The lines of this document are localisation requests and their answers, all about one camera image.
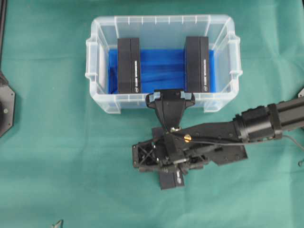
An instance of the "teal tablecloth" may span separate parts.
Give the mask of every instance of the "teal tablecloth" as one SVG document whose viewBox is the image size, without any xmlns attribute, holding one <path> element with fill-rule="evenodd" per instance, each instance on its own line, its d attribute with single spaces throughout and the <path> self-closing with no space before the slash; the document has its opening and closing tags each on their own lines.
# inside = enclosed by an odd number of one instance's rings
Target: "teal tablecloth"
<svg viewBox="0 0 304 228">
<path fill-rule="evenodd" d="M 228 14 L 241 38 L 238 96 L 215 114 L 187 110 L 183 127 L 229 121 L 304 87 L 300 0 L 8 0 L 2 71 L 17 97 L 15 125 L 0 138 L 0 226 L 302 227 L 304 153 L 289 141 L 248 146 L 248 160 L 191 171 L 174 190 L 133 169 L 130 145 L 158 120 L 148 109 L 99 108 L 85 41 L 97 16 L 146 14 Z M 303 130 L 290 134 L 304 143 Z"/>
</svg>

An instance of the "black object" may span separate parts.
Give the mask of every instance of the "black object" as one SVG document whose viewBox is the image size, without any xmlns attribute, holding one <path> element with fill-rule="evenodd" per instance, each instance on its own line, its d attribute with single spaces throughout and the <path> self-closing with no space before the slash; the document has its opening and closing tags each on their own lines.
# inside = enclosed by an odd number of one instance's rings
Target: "black object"
<svg viewBox="0 0 304 228">
<path fill-rule="evenodd" d="M 200 91 L 210 92 L 210 72 L 209 72 L 209 39 L 208 37 L 199 38 L 200 47 Z"/>
<path fill-rule="evenodd" d="M 185 87 L 191 93 L 210 92 L 208 37 L 186 37 Z"/>
<path fill-rule="evenodd" d="M 2 44 L 6 16 L 7 1 L 1 1 L 0 15 L 0 63 L 2 58 Z M 0 70 L 0 137 L 13 126 L 15 106 L 15 92 L 10 88 L 9 82 Z"/>
<path fill-rule="evenodd" d="M 153 138 L 162 137 L 163 129 L 161 127 L 152 128 L 152 135 Z M 179 170 L 173 173 L 159 172 L 159 177 L 162 190 L 185 186 L 183 175 Z"/>
<path fill-rule="evenodd" d="M 182 130 L 179 122 L 183 111 L 194 104 L 193 94 L 159 90 L 147 95 L 146 103 L 155 109 L 163 136 L 133 146 L 133 166 L 139 171 L 180 171 L 185 175 L 210 161 L 217 165 L 241 161 L 247 159 L 245 145 L 281 139 L 283 131 L 304 126 L 304 97 L 249 109 L 231 122 L 203 123 Z"/>
<path fill-rule="evenodd" d="M 139 38 L 119 38 L 118 49 L 118 93 L 141 92 L 141 62 Z"/>
</svg>

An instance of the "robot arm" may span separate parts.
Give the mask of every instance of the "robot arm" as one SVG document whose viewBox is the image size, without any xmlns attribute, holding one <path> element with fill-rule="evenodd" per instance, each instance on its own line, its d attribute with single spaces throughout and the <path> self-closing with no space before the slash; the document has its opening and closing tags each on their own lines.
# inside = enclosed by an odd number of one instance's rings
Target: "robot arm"
<svg viewBox="0 0 304 228">
<path fill-rule="evenodd" d="M 133 166 L 139 171 L 187 174 L 210 161 L 217 165 L 247 159 L 245 145 L 281 139 L 283 131 L 304 126 L 304 97 L 259 106 L 231 122 L 203 123 L 180 129 L 184 110 L 195 104 L 194 95 L 181 90 L 159 90 L 146 98 L 162 128 L 153 139 L 133 146 Z"/>
</svg>

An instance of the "brass screw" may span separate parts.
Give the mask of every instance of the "brass screw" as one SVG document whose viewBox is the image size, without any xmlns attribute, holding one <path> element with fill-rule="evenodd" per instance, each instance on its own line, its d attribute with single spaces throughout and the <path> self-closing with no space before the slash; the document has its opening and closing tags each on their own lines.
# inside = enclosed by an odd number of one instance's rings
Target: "brass screw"
<svg viewBox="0 0 304 228">
<path fill-rule="evenodd" d="M 189 142 L 192 140 L 191 135 L 186 134 L 186 135 L 184 136 L 184 140 L 185 140 L 186 143 L 189 143 Z"/>
</svg>

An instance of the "clear plastic storage bin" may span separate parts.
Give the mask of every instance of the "clear plastic storage bin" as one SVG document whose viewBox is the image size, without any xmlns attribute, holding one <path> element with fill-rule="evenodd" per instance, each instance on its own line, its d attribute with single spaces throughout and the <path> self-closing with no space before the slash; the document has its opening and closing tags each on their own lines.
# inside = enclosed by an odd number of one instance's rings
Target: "clear plastic storage bin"
<svg viewBox="0 0 304 228">
<path fill-rule="evenodd" d="M 122 108 L 145 108 L 147 94 L 108 94 L 108 53 L 117 38 L 139 37 L 141 49 L 183 49 L 186 36 L 208 36 L 214 51 L 215 93 L 194 93 L 194 107 L 217 112 L 238 94 L 242 75 L 234 22 L 226 15 L 115 16 L 92 22 L 86 41 L 86 73 L 91 97 L 107 113 Z"/>
</svg>

